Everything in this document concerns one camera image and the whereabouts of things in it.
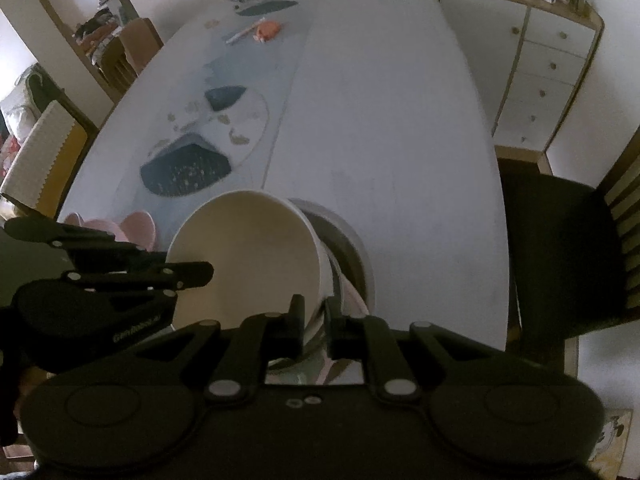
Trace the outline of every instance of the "wooden chair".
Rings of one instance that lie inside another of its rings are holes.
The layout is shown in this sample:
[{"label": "wooden chair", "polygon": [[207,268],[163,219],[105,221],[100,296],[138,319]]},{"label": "wooden chair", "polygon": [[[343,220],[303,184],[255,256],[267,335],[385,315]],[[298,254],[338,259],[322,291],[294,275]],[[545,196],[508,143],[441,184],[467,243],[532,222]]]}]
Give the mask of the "wooden chair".
[{"label": "wooden chair", "polygon": [[145,69],[164,46],[148,18],[137,18],[127,23],[119,38],[127,53],[127,60],[137,74]]},{"label": "wooden chair", "polygon": [[138,77],[136,71],[127,61],[127,55],[120,38],[113,38],[107,45],[99,67],[107,83],[123,95]]},{"label": "wooden chair", "polygon": [[93,138],[57,101],[44,111],[15,157],[0,194],[56,218]]},{"label": "wooden chair", "polygon": [[639,304],[640,238],[632,240],[640,222],[620,204],[640,191],[621,184],[605,198],[542,174],[512,174],[502,187],[524,342],[558,342],[638,318],[640,309],[626,307]]}]

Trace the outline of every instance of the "white tabletop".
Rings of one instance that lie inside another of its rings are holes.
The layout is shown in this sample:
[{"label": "white tabletop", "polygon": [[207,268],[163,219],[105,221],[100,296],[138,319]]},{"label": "white tabletop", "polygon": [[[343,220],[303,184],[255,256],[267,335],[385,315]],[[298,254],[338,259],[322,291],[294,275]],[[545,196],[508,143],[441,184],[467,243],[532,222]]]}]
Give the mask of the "white tabletop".
[{"label": "white tabletop", "polygon": [[[183,27],[106,123],[63,215],[119,220],[145,208],[165,249],[197,206],[230,189],[317,202],[362,238],[375,314],[392,328],[428,320],[503,349],[509,269],[497,161],[439,3],[289,1],[299,5],[268,14],[284,23],[271,46],[250,38],[224,45],[256,19],[236,14],[246,5],[221,2]],[[203,65],[209,85],[243,84],[264,97],[264,133],[213,186],[153,195],[140,166],[164,127],[158,117],[182,94],[202,91],[193,73]]]}]

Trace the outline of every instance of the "paper bowl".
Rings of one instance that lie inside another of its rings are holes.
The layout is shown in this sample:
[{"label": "paper bowl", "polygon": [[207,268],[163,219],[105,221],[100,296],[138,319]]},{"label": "paper bowl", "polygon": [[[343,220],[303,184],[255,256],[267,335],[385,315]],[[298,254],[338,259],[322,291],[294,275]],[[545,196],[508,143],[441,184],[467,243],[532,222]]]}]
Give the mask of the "paper bowl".
[{"label": "paper bowl", "polygon": [[175,235],[167,261],[214,268],[207,286],[178,293],[176,328],[204,319],[236,328],[255,314],[286,312],[294,294],[305,298],[306,327],[333,293],[328,256],[308,219],[262,191],[233,191],[201,206]]}]

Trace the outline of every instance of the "pink plate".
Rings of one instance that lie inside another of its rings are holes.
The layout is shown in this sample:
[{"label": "pink plate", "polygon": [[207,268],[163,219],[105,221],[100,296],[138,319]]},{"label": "pink plate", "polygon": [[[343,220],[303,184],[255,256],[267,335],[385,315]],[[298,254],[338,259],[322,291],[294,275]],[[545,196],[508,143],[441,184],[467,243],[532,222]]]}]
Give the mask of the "pink plate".
[{"label": "pink plate", "polygon": [[130,242],[144,247],[151,252],[156,246],[156,223],[147,211],[136,211],[127,216],[121,223]]},{"label": "pink plate", "polygon": [[84,220],[82,220],[82,217],[78,213],[69,213],[65,221],[63,221],[63,224],[82,227],[84,226]]},{"label": "pink plate", "polygon": [[124,234],[120,226],[116,224],[116,222],[112,222],[111,220],[103,220],[103,219],[87,220],[84,222],[84,225],[82,227],[86,227],[87,229],[97,229],[98,231],[107,231],[108,233],[115,234],[117,242],[129,241],[129,239],[127,238],[127,235]]}]

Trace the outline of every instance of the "white cushion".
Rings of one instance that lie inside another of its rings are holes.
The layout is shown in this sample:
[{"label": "white cushion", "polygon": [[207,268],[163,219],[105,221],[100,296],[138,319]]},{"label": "white cushion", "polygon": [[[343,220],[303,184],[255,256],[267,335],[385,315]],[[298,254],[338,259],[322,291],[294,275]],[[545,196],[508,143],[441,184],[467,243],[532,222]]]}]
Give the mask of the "white cushion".
[{"label": "white cushion", "polygon": [[27,106],[18,106],[10,110],[4,117],[6,127],[18,139],[18,144],[23,145],[36,125],[36,117]]}]

